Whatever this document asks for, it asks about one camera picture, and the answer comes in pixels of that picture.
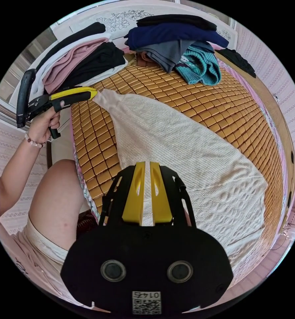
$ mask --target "person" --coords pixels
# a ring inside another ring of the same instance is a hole
[[[29,132],[1,174],[0,217],[19,200],[40,148],[50,138],[48,128],[57,129],[59,120],[60,112],[56,113],[52,107],[32,121]],[[0,241],[30,281],[57,297],[89,308],[72,297],[60,277],[68,250],[76,240],[83,202],[74,161],[60,160],[49,168],[38,185],[23,231],[9,235],[0,223]]]

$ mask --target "headboard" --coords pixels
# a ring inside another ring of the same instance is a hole
[[[127,0],[113,2],[99,7],[94,7],[72,16],[53,29],[58,41],[62,41],[69,35],[76,33],[94,22],[103,23],[106,30],[112,33],[114,44],[123,49],[126,39],[124,36],[128,31],[136,27],[136,20],[146,16],[159,14],[192,14],[200,16],[217,25],[217,32],[229,41],[228,48],[236,49],[238,33],[226,23],[215,16],[201,10],[185,6],[179,3],[165,2],[159,0]],[[57,44],[53,43],[32,63],[30,68],[35,68],[47,52]],[[18,91],[20,82],[12,94],[9,104],[17,107]]]

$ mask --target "knee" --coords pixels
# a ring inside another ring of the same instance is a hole
[[[60,175],[61,177],[64,176],[77,176],[77,171],[75,167],[75,162],[71,159],[61,159],[55,162],[51,168],[49,169],[51,175]]]

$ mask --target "camera lens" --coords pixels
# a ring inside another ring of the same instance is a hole
[[[175,283],[186,282],[193,275],[193,267],[186,261],[172,263],[167,270],[167,277]]]
[[[108,281],[121,281],[125,278],[126,270],[124,265],[117,260],[108,260],[101,266],[101,274]]]

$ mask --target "leg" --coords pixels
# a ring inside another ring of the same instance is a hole
[[[42,178],[30,206],[29,218],[48,240],[69,250],[76,240],[83,202],[75,163],[63,159],[56,162]]]

